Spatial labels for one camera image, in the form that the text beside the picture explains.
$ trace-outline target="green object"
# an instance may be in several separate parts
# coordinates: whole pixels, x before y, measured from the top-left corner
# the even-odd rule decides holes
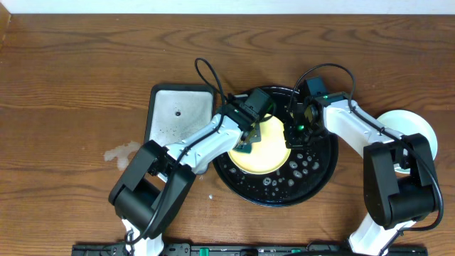
[[[249,154],[251,153],[251,151],[253,151],[253,147],[251,146],[251,144],[243,145],[241,147],[234,148],[234,151]]]
[[[199,256],[208,256],[208,248],[199,249]]]

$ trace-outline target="wooden table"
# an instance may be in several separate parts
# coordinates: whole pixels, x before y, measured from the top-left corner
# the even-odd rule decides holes
[[[446,214],[436,230],[397,242],[455,254],[453,16],[14,15],[0,54],[0,255],[69,255],[77,242],[122,239],[107,202],[122,172],[103,154],[142,142],[153,85],[201,82],[199,56],[231,93],[292,86],[314,65],[339,63],[357,76],[355,99],[371,115],[423,116],[439,139]],[[340,70],[315,74],[332,91],[350,90]],[[362,159],[340,142],[335,174],[320,193],[265,208],[236,196],[211,166],[165,236],[210,244],[343,240],[366,214],[362,173]]]

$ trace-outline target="white plate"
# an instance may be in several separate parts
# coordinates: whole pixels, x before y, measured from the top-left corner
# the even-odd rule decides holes
[[[392,110],[382,114],[378,121],[393,130],[402,132],[405,135],[411,135],[420,133],[428,139],[429,147],[432,150],[433,160],[436,158],[438,152],[438,141],[433,128],[429,125],[425,119],[420,117],[418,114],[407,110]],[[395,171],[408,174],[409,169],[401,169],[395,167]]]

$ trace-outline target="white wall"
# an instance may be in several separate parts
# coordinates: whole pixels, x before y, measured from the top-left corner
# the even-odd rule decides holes
[[[0,0],[12,14],[455,14],[455,0]]]

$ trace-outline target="spill on table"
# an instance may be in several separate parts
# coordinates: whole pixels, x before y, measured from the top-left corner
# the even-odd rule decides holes
[[[128,156],[139,150],[141,144],[139,142],[129,142],[128,144],[123,144],[117,146],[115,149],[111,149],[105,152],[105,161],[112,161],[117,157],[117,168],[119,171],[124,171],[128,164]]]

